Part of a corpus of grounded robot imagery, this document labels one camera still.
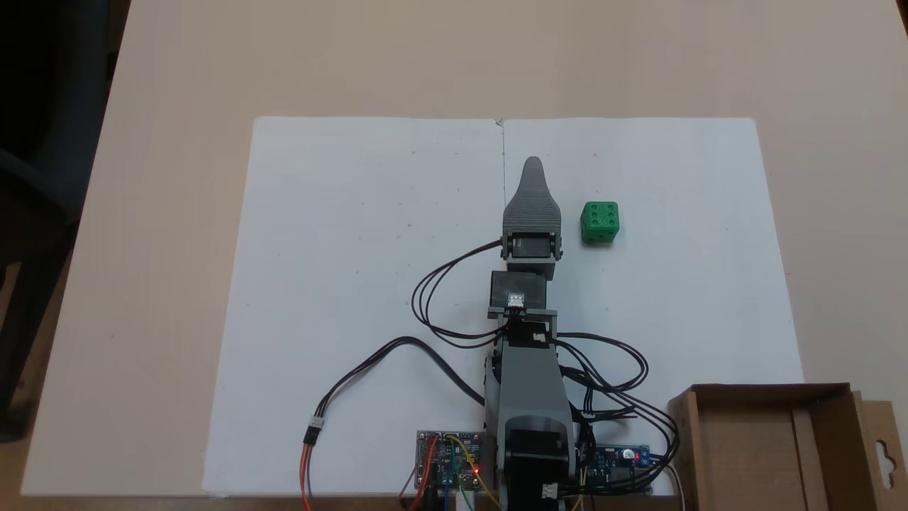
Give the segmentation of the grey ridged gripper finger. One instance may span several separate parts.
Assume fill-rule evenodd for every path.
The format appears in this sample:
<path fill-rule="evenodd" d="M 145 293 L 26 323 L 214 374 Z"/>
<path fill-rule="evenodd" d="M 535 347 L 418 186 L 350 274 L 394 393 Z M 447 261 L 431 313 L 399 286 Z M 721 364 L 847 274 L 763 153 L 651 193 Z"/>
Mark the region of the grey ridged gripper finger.
<path fill-rule="evenodd" d="M 518 187 L 504 208 L 504 233 L 558 233 L 562 216 L 549 191 L 540 158 L 527 158 Z"/>

